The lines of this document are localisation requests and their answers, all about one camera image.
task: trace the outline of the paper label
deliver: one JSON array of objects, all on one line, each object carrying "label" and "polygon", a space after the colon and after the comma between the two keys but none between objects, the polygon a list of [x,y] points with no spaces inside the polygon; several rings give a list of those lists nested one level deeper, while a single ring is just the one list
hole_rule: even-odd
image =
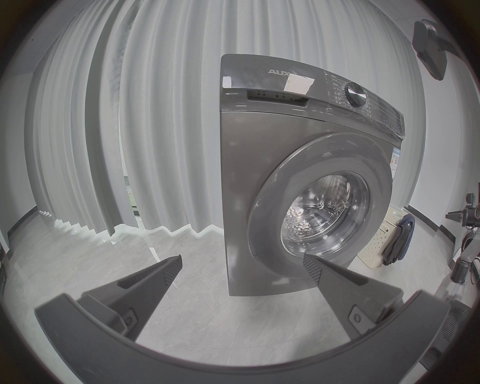
[{"label": "paper label", "polygon": [[392,160],[390,160],[390,169],[392,170],[392,180],[395,177],[396,167],[398,166],[398,161],[400,159],[400,150],[398,148],[393,148]]},{"label": "paper label", "polygon": [[283,91],[306,95],[314,81],[315,79],[310,77],[299,76],[291,73],[288,75],[287,83],[285,84]]},{"label": "paper label", "polygon": [[232,78],[230,76],[223,76],[222,87],[223,88],[231,88],[232,87]]}]

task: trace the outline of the washing machine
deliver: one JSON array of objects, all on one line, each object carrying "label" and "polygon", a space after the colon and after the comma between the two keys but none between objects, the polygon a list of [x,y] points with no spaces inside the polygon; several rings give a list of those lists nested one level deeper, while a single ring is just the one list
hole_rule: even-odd
[{"label": "washing machine", "polygon": [[312,288],[305,253],[350,265],[387,212],[405,126],[339,75],[227,54],[220,138],[229,294],[261,296]]}]

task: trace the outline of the floor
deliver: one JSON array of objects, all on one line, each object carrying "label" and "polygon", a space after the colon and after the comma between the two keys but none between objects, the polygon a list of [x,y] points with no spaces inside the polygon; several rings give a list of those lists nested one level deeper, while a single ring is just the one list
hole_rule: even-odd
[{"label": "floor", "polygon": [[[147,231],[117,227],[106,233],[71,226],[33,214],[10,239],[7,308],[44,363],[65,383],[79,380],[61,361],[36,321],[33,309],[66,292],[86,290],[181,254],[183,269],[137,339],[137,343],[174,357],[221,365],[260,365],[296,360],[349,341],[318,289],[267,297],[230,297],[223,232],[209,227],[199,234],[184,227]],[[404,260],[369,269],[355,259],[350,269],[398,286],[404,299],[425,289],[435,293],[449,273],[453,244],[417,220]],[[470,285],[464,302],[476,297]],[[414,383],[419,364],[404,378]]]}]

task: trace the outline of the curtain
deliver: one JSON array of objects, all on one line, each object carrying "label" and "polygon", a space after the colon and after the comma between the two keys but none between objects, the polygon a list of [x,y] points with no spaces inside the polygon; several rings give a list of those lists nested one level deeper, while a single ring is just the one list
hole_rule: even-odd
[{"label": "curtain", "polygon": [[25,153],[38,209],[95,232],[137,226],[118,138],[121,60],[139,1],[95,1],[34,73]]},{"label": "curtain", "polygon": [[315,65],[400,110],[392,203],[408,204],[425,141],[422,81],[411,42],[368,1],[98,0],[59,37],[31,88],[29,164],[45,211],[95,231],[136,226],[127,171],[146,229],[222,227],[225,53]]}]

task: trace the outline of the control knob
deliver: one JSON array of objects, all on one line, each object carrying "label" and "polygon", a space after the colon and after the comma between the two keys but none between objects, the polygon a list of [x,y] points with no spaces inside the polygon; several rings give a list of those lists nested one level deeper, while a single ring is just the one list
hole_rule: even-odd
[{"label": "control knob", "polygon": [[361,107],[367,102],[365,91],[354,82],[350,82],[345,86],[345,96],[348,102],[354,107]]}]

